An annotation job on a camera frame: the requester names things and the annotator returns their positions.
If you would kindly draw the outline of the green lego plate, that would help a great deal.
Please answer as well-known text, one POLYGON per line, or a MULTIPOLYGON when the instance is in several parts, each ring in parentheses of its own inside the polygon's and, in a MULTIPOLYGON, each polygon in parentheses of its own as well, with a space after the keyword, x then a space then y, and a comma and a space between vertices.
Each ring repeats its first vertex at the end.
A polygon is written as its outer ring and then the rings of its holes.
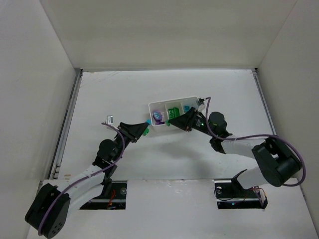
POLYGON ((176 117, 179 117, 179 116, 180 116, 179 108, 174 107, 174 108, 173 108, 173 112, 174 112, 174 118, 176 118, 176 117))

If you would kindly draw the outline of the purple curved lego brick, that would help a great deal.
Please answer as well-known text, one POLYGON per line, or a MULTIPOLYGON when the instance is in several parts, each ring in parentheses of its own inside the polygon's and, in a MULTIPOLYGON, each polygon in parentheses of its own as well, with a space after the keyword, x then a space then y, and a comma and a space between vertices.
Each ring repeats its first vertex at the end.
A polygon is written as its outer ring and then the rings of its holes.
POLYGON ((155 121, 155 125, 164 124, 163 115, 160 111, 153 112, 153 119, 155 121))

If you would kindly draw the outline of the small green lego brick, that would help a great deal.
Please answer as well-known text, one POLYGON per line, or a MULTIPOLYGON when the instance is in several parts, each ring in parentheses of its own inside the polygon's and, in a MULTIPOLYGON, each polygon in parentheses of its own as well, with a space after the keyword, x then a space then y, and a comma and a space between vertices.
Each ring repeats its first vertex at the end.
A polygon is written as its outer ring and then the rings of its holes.
POLYGON ((169 119, 175 118, 175 110, 174 110, 174 108, 168 109, 167 112, 168 112, 168 118, 169 119))

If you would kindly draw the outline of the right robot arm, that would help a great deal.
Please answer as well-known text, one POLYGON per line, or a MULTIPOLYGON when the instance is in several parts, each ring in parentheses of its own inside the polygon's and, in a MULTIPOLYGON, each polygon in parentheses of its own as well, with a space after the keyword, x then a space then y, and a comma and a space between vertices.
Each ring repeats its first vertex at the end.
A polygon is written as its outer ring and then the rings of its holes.
POLYGON ((220 112, 212 112, 205 117, 195 108, 191 108, 185 114, 169 119, 168 124, 184 131, 194 129, 210 136, 209 143, 218 153, 254 159, 257 167, 245 169, 232 178, 232 181, 243 189, 263 184, 285 186, 286 182, 304 166, 297 155, 273 135, 258 136, 256 139, 235 138, 227 131, 227 122, 220 112))

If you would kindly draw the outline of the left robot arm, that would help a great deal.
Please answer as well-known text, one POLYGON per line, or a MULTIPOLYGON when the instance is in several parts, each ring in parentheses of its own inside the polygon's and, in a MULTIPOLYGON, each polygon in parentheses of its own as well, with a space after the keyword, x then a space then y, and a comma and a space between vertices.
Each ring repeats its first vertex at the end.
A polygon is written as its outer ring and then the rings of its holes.
POLYGON ((37 230, 39 236, 47 239, 55 237, 65 225, 70 212, 78 210, 89 200, 108 194, 112 186, 112 175, 117 162, 130 143, 136 143, 145 135, 148 122, 126 124, 118 127, 108 125, 117 134, 114 139, 101 141, 92 165, 60 185, 43 185, 24 220, 37 230))

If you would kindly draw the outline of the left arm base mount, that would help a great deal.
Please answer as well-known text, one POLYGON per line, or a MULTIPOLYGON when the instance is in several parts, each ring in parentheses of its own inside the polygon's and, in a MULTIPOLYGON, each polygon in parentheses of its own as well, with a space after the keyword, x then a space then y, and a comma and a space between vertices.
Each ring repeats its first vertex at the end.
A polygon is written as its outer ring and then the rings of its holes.
POLYGON ((102 194, 89 200, 81 210, 125 210, 127 181, 113 181, 110 189, 103 189, 102 194))

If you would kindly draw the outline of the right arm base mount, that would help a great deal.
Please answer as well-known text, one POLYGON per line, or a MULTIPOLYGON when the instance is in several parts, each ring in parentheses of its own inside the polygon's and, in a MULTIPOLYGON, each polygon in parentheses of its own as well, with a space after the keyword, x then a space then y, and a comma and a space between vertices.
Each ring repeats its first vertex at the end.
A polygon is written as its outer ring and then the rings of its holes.
POLYGON ((214 195, 220 210, 231 209, 262 209, 268 205, 268 198, 264 189, 255 186, 243 189, 231 180, 214 182, 214 195))

